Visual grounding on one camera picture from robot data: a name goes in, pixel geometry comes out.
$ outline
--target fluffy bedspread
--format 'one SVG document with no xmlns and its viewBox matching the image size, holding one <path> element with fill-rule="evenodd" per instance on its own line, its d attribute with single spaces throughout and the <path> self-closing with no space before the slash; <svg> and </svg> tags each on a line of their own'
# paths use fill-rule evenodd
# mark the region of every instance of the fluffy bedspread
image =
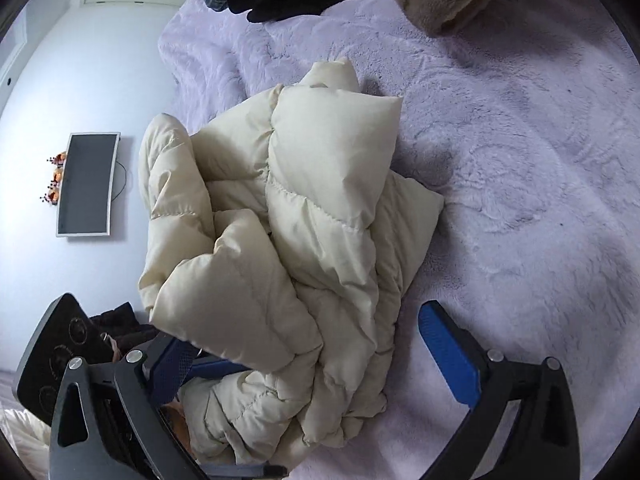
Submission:
<svg viewBox="0 0 640 480">
<path fill-rule="evenodd" d="M 417 479 L 440 453 L 465 409 L 417 333 L 427 300 L 508 358 L 559 358 L 582 477 L 599 471 L 640 404 L 640 70 L 598 0 L 496 0 L 438 40 L 393 0 L 267 24 L 188 0 L 159 46 L 178 82 L 168 111 L 191 133 L 348 56 L 365 92 L 404 96 L 392 168 L 446 200 L 401 311 L 386 413 L 292 478 Z"/>
</svg>

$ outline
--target blue gripper pad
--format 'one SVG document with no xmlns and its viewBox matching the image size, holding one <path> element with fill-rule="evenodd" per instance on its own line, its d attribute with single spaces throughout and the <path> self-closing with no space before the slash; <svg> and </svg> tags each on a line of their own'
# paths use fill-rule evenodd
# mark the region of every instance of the blue gripper pad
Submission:
<svg viewBox="0 0 640 480">
<path fill-rule="evenodd" d="M 481 393 L 480 371 L 440 319 L 432 303 L 439 306 L 430 301 L 420 307 L 418 330 L 453 396 L 461 404 L 473 408 Z"/>
<path fill-rule="evenodd" d="M 151 401 L 155 406 L 174 400 L 199 351 L 188 342 L 172 340 L 151 377 Z"/>
<path fill-rule="evenodd" d="M 195 377 L 203 379 L 221 379 L 222 377 L 235 374 L 238 372 L 245 372 L 249 370 L 246 366 L 239 365 L 228 361 L 227 359 L 219 359 L 217 361 L 209 360 L 208 362 L 199 363 L 194 362 L 191 370 L 184 378 L 184 382 L 187 383 Z"/>
</svg>

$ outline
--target down jacket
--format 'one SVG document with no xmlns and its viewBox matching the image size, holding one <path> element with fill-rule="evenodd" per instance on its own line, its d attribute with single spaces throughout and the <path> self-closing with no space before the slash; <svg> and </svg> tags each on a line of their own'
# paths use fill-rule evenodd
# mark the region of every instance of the down jacket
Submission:
<svg viewBox="0 0 640 480">
<path fill-rule="evenodd" d="M 401 105 L 361 94 L 341 59 L 192 137 L 168 115 L 146 131 L 150 321 L 254 370 L 181 389 L 200 460 L 293 468 L 385 409 L 400 301 L 443 207 L 389 170 Z"/>
</svg>

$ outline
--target white wall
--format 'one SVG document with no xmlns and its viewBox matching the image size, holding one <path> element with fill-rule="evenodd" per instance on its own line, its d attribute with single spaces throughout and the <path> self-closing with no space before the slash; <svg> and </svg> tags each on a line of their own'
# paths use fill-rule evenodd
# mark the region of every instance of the white wall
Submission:
<svg viewBox="0 0 640 480">
<path fill-rule="evenodd" d="M 22 69 L 56 22 L 68 11 L 70 0 L 29 0 L 22 12 L 26 18 L 26 44 L 0 81 L 0 112 L 9 98 Z"/>
<path fill-rule="evenodd" d="M 0 368 L 15 369 L 49 303 L 73 293 L 87 314 L 130 301 L 146 251 L 146 212 L 136 164 L 149 121 L 164 111 L 174 80 L 157 42 L 176 9 L 72 8 L 42 41 L 0 118 Z M 71 132 L 122 133 L 126 191 L 113 202 L 111 237 L 56 238 L 56 209 L 42 204 L 52 165 Z M 122 186 L 116 169 L 114 190 Z"/>
</svg>

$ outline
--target jacket sleeve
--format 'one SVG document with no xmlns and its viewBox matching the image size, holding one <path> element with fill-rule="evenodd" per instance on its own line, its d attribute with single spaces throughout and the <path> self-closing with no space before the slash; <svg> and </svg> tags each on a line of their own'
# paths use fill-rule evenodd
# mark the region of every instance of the jacket sleeve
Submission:
<svg viewBox="0 0 640 480">
<path fill-rule="evenodd" d="M 150 217 L 145 269 L 138 288 L 149 311 L 181 261 L 212 252 L 215 229 L 209 193 L 180 121 L 161 114 L 151 122 L 138 168 L 140 193 Z"/>
</svg>

